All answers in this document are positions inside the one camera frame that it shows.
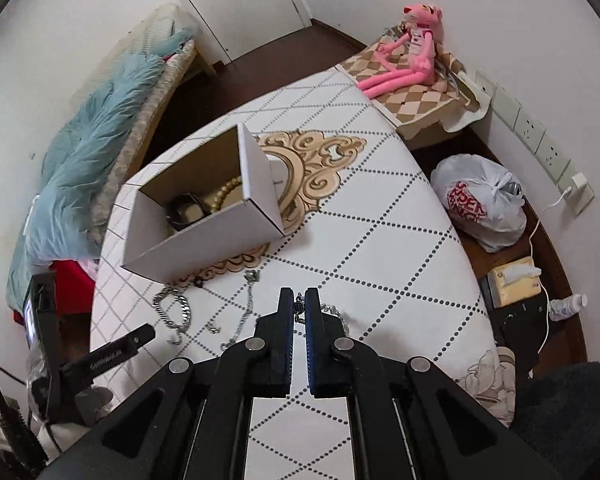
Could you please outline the black wristband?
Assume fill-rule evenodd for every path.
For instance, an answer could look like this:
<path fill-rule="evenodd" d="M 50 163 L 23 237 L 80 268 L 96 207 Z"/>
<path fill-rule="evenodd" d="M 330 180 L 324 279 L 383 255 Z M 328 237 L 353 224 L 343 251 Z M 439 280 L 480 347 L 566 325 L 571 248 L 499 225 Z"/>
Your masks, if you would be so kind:
<path fill-rule="evenodd" d="M 210 216 L 210 207 L 191 192 L 176 196 L 166 204 L 166 220 L 176 232 Z"/>

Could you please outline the white door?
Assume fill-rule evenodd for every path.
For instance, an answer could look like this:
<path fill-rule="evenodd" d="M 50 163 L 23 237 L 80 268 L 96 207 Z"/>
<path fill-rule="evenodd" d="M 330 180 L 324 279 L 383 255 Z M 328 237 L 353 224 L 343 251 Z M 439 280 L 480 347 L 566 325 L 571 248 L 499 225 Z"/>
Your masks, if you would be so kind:
<path fill-rule="evenodd" d="M 311 25 L 303 0 L 178 0 L 197 21 L 208 60 L 228 64 Z"/>

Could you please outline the white plastic bag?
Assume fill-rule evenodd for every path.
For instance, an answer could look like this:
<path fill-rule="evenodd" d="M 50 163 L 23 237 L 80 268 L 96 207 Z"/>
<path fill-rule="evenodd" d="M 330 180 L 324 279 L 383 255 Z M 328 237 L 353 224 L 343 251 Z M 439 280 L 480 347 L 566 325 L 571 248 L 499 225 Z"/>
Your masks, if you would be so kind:
<path fill-rule="evenodd" d="M 480 155 L 458 154 L 432 170 L 430 184 L 450 218 L 493 254 L 524 234 L 524 191 L 508 169 Z"/>

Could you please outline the yellow tissue box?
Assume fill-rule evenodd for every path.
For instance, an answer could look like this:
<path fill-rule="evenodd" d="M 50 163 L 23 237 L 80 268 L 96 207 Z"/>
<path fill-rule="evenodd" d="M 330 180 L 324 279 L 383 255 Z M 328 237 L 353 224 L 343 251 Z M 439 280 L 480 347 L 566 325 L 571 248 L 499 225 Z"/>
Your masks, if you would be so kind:
<path fill-rule="evenodd" d="M 507 307 L 539 295 L 541 274 L 530 256 L 497 266 L 486 276 L 492 304 Z"/>

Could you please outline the checkered brown side cushion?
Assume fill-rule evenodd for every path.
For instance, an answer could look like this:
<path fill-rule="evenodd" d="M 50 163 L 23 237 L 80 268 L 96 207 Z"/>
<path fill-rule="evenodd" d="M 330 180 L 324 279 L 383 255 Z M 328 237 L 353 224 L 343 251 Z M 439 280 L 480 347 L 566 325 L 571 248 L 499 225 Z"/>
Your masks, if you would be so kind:
<path fill-rule="evenodd" d="M 399 27 L 386 29 L 377 40 L 361 52 L 336 65 L 355 84 L 385 69 L 375 60 L 380 44 L 398 39 Z M 396 49 L 389 62 L 403 68 L 405 48 Z M 372 99 L 372 104 L 396 127 L 405 141 L 414 139 L 419 131 L 438 124 L 446 133 L 457 133 L 484 117 L 490 96 L 468 77 L 462 62 L 441 44 L 436 44 L 434 84 L 415 84 Z"/>

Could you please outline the pink panther plush toy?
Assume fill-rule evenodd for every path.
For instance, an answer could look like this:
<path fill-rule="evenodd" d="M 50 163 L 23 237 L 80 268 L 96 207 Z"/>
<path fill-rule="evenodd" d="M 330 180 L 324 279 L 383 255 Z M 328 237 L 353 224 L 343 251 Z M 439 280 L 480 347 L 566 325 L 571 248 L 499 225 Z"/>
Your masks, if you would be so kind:
<path fill-rule="evenodd" d="M 395 92 L 415 84 L 433 84 L 436 41 L 441 32 L 442 11 L 426 3 L 404 6 L 404 32 L 391 44 L 380 44 L 375 60 L 386 70 L 358 83 L 358 88 L 370 99 Z M 393 52 L 404 47 L 405 66 L 389 62 Z"/>

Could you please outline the white power strip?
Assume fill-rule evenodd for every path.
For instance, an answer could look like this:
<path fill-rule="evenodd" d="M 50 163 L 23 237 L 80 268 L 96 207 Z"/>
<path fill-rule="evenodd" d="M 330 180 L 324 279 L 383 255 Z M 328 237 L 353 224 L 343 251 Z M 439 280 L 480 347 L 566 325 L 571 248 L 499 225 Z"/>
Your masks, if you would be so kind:
<path fill-rule="evenodd" d="M 547 175 L 559 188 L 562 199 L 578 216 L 595 197 L 592 186 L 582 171 L 560 145 L 547 133 L 546 128 L 532 118 L 524 107 L 503 87 L 486 74 L 475 71 L 475 83 L 491 98 L 490 107 L 495 116 L 511 131 L 535 157 Z"/>

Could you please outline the patterned white tablecloth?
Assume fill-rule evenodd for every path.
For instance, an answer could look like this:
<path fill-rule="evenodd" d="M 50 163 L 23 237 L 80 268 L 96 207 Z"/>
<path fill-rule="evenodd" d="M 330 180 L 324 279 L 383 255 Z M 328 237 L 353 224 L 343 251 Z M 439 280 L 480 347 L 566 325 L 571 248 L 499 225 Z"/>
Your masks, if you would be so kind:
<path fill-rule="evenodd" d="M 259 258 L 248 286 L 228 272 L 186 292 L 193 319 L 179 344 L 152 300 L 159 285 L 122 268 L 135 194 L 142 184 L 231 126 L 256 136 L 278 134 L 312 167 L 335 154 L 342 136 L 353 158 L 338 172 L 298 229 Z M 313 143 L 320 132 L 327 153 Z M 149 323 L 157 336 L 100 378 L 124 400 L 176 356 L 217 356 L 231 336 L 245 337 L 272 312 L 284 287 L 313 287 L 347 321 L 351 338 L 383 356 L 426 356 L 504 424 L 515 409 L 512 356 L 496 348 L 475 273 L 460 237 L 414 157 L 392 126 L 350 79 L 331 68 L 255 99 L 215 120 L 157 157 L 120 190 L 102 245 L 91 344 L 98 347 Z"/>

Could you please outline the white cardboard box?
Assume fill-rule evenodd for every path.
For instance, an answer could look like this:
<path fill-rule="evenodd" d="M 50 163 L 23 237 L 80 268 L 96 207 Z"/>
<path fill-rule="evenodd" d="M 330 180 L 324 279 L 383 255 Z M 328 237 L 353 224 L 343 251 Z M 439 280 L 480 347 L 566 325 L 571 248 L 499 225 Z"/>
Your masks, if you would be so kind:
<path fill-rule="evenodd" d="M 270 161 L 237 124 L 140 187 L 122 268 L 168 284 L 283 234 Z"/>

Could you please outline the small white bottle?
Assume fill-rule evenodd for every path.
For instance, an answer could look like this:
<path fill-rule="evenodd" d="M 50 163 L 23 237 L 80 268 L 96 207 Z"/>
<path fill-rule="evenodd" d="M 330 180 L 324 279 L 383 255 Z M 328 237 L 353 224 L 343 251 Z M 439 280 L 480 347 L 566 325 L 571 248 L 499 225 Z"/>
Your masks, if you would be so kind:
<path fill-rule="evenodd" d="M 573 294 L 564 299 L 550 300 L 548 314 L 553 322 L 565 321 L 580 313 L 588 305 L 588 297 L 583 294 Z"/>

